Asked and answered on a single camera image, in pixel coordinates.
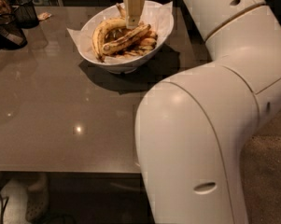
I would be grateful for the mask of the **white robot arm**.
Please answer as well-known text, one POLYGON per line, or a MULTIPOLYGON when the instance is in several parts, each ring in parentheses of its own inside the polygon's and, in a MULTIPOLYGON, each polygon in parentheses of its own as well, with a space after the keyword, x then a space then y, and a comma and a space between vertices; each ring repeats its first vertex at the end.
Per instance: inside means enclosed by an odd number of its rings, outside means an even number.
POLYGON ((281 26, 265 0, 183 0, 211 56, 141 101, 135 144, 156 224, 248 224, 245 142, 281 108, 281 26))

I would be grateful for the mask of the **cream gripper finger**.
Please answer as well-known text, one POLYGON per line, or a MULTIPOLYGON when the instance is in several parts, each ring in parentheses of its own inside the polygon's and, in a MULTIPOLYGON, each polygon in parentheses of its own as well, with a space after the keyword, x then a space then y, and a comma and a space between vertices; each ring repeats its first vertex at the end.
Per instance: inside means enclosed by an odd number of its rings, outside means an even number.
POLYGON ((124 0, 125 20, 128 29, 135 28, 141 18, 145 0, 124 0))

